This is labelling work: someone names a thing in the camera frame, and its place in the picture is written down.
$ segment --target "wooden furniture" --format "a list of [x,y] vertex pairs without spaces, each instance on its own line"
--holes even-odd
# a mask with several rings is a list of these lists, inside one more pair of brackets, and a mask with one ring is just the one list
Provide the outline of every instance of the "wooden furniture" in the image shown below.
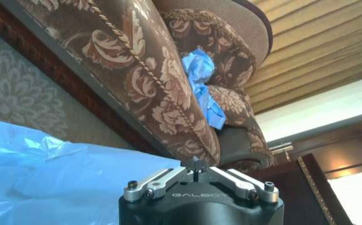
[[[309,137],[297,137],[292,160],[313,153],[328,179],[362,172],[362,121]],[[285,154],[276,155],[278,164],[286,163]]]
[[276,183],[285,202],[284,224],[352,224],[313,154],[250,176]]

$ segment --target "sofa cushion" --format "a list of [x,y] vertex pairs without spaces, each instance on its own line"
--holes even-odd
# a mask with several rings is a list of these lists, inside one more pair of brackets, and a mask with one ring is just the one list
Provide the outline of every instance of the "sofa cushion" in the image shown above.
[[18,2],[172,154],[182,160],[197,155],[217,165],[218,138],[152,1]]
[[245,87],[256,71],[256,55],[232,26],[208,11],[162,12],[181,55],[201,48],[213,58],[209,83],[232,89]]
[[[225,123],[233,127],[241,127],[246,129],[245,138],[249,139],[249,147],[246,147],[245,151],[258,152],[268,155],[270,159],[269,165],[273,165],[276,163],[276,159],[268,148],[265,136],[254,118],[254,112],[250,106],[248,95],[242,95],[232,89],[214,85],[209,86],[209,90],[213,98],[225,111]],[[225,148],[225,146],[233,146],[233,143],[226,143],[226,141],[233,141],[233,139],[229,137],[221,138],[222,157],[236,154],[242,156],[244,154],[241,153],[241,150]],[[222,162],[229,163],[230,160],[222,159]]]

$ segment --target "dark wood cabinet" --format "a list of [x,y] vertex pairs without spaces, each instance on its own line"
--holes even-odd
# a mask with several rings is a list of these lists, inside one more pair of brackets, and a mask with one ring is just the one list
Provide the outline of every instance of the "dark wood cabinet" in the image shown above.
[[276,183],[285,202],[285,225],[352,224],[313,154],[250,176]]

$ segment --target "gold trim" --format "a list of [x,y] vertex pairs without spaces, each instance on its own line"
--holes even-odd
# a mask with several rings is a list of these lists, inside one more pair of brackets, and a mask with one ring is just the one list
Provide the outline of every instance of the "gold trim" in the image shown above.
[[329,207],[327,206],[325,204],[325,201],[324,201],[324,197],[320,193],[320,190],[317,188],[317,185],[316,185],[316,182],[313,180],[313,177],[312,177],[312,174],[309,172],[309,169],[308,169],[308,166],[304,162],[304,158],[302,157],[298,157],[298,162],[300,162],[300,166],[302,168],[302,171],[304,171],[304,174],[305,174],[305,177],[308,179],[308,182],[311,184],[311,187],[312,187],[312,190],[315,192],[315,195],[316,195],[316,198],[317,198],[317,201],[320,203],[320,206],[321,206],[321,209],[324,210],[324,214],[325,214],[325,217],[327,217],[327,220],[329,221],[329,224],[331,225],[337,225],[336,223],[336,220],[332,216],[332,213],[331,213],[331,210],[329,210]]

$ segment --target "blue cloth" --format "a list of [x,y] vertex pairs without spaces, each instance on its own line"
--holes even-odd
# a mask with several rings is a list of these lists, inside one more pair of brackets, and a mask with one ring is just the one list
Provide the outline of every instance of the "blue cloth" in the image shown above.
[[225,112],[213,99],[209,88],[205,85],[214,72],[214,62],[206,52],[197,49],[184,57],[182,64],[208,123],[212,127],[221,130],[226,120]]
[[118,225],[118,199],[180,161],[0,122],[0,225]]

